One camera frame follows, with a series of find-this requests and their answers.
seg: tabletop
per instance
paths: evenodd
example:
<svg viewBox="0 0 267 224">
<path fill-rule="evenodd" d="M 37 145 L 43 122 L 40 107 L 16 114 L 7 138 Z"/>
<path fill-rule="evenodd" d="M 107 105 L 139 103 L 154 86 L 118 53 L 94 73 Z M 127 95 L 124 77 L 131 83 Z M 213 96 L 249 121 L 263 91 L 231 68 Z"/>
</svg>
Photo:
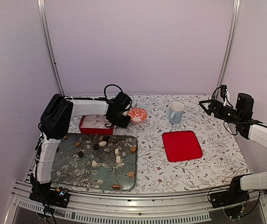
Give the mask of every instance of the tabletop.
<svg viewBox="0 0 267 224">
<path fill-rule="evenodd" d="M 131 98 L 134 107 L 148 112 L 148 118 L 144 123 L 130 124 L 126 129 L 115 127 L 114 134 L 132 135 L 138 139 L 137 183 L 130 192 L 102 192 L 149 194 L 210 189 L 230 184 L 234 176 L 250 173 L 234 136 L 225 130 L 223 121 L 208 116 L 198 105 L 200 100 L 209 99 L 209 96 L 144 95 Z M 168 119 L 169 104 L 175 101 L 185 106 L 183 119 L 178 125 L 169 123 Z M 71 118 L 69 133 L 80 133 L 80 120 L 81 116 Z M 195 133 L 203 156 L 196 160 L 169 162 L 162 134 L 184 130 Z M 99 192 L 97 189 L 68 184 L 60 186 L 75 191 Z"/>
</svg>

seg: white mug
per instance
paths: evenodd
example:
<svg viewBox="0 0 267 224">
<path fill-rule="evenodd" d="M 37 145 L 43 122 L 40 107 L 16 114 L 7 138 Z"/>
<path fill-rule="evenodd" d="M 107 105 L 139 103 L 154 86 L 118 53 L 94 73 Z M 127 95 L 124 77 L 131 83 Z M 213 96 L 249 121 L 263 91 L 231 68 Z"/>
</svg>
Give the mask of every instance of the white mug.
<svg viewBox="0 0 267 224">
<path fill-rule="evenodd" d="M 169 121 L 171 124 L 177 125 L 181 122 L 183 116 L 184 105 L 179 102 L 173 102 L 169 105 Z"/>
</svg>

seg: leaf pattern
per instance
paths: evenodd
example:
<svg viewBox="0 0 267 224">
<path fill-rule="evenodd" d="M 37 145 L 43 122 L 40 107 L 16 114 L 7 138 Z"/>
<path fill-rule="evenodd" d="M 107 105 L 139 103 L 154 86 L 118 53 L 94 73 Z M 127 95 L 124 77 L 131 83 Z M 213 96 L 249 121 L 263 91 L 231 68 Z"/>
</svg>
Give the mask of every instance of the leaf pattern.
<svg viewBox="0 0 267 224">
<path fill-rule="evenodd" d="M 132 135 L 139 142 L 137 183 L 127 193 L 171 193 L 208 189 L 227 185 L 234 176 L 250 173 L 235 138 L 224 129 L 223 122 L 205 114 L 198 105 L 200 100 L 209 99 L 209 96 L 160 95 L 131 98 L 134 107 L 145 109 L 148 117 L 142 124 L 130 124 L 127 129 L 114 129 L 114 134 Z M 169 104 L 174 101 L 185 106 L 182 122 L 178 125 L 172 125 L 168 120 Z M 80 132 L 80 120 L 81 117 L 71 118 L 69 132 Z M 169 162 L 162 134 L 184 130 L 192 130 L 196 134 L 203 157 L 191 161 Z"/>
</svg>

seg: red tray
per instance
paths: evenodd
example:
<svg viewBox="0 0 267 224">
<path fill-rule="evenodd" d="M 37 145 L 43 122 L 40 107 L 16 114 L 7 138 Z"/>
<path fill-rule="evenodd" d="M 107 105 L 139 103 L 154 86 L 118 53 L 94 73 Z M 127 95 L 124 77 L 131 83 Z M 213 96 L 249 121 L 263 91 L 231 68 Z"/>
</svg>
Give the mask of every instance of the red tray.
<svg viewBox="0 0 267 224">
<path fill-rule="evenodd" d="M 162 134 L 169 162 L 199 159 L 203 156 L 198 139 L 193 131 Z"/>
</svg>

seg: glass tray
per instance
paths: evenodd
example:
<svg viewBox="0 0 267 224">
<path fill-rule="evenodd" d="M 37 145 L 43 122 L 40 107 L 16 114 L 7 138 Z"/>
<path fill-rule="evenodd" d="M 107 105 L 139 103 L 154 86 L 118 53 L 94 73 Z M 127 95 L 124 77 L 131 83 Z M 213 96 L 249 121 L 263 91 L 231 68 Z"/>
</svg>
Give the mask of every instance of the glass tray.
<svg viewBox="0 0 267 224">
<path fill-rule="evenodd" d="M 110 135 L 107 145 L 94 150 L 92 146 L 100 142 L 100 135 L 67 134 L 62 139 L 55 155 L 51 180 L 53 183 L 85 187 L 89 189 L 112 190 L 113 184 L 120 184 L 120 190 L 131 190 L 136 183 L 136 175 L 128 177 L 128 172 L 136 174 L 137 153 L 130 153 L 130 147 L 138 150 L 138 140 L 133 136 Z M 122 163 L 116 165 L 115 149 L 119 149 Z M 98 166 L 93 168 L 95 160 Z"/>
</svg>

